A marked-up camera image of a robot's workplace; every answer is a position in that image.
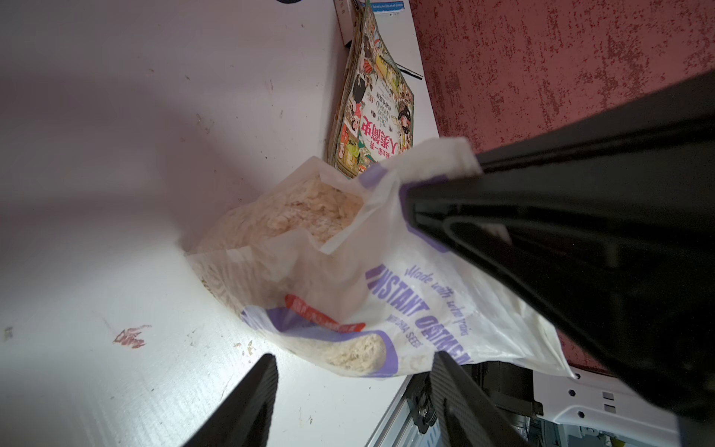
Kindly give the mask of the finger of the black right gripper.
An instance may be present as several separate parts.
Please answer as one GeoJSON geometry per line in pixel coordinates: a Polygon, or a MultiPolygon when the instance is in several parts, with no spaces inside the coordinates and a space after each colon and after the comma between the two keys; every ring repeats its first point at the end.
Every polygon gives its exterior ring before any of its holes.
{"type": "Polygon", "coordinates": [[[714,76],[410,187],[409,224],[714,443],[714,76]]]}

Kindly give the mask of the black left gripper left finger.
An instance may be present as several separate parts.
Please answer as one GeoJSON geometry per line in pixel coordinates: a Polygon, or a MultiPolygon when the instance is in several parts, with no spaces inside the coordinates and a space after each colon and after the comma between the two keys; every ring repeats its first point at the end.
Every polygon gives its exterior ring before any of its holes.
{"type": "Polygon", "coordinates": [[[275,356],[262,355],[184,446],[266,447],[278,384],[275,356]]]}

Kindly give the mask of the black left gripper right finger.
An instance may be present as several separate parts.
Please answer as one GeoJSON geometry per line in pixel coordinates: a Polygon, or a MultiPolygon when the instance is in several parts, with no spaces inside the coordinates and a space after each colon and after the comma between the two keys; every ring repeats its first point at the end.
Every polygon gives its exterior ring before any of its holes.
{"type": "Polygon", "coordinates": [[[431,400],[445,446],[526,446],[480,387],[446,352],[434,355],[431,400]]]}

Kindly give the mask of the instant oatmeal plastic bag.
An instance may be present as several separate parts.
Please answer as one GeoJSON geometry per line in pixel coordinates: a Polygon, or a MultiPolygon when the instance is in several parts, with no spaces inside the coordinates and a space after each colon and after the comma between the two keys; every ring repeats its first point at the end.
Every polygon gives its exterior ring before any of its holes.
{"type": "Polygon", "coordinates": [[[425,141],[354,179],[310,158],[229,210],[188,260],[251,328],[343,376],[424,373],[439,351],[570,376],[550,322],[408,220],[409,188],[481,173],[462,138],[425,141]]]}

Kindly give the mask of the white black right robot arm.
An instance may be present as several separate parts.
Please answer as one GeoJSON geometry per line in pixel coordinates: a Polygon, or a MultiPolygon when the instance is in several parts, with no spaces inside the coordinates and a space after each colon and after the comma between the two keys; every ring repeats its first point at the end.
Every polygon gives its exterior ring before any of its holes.
{"type": "Polygon", "coordinates": [[[714,443],[714,76],[479,156],[407,190],[410,225],[515,292],[605,378],[534,375],[534,414],[714,443]]]}

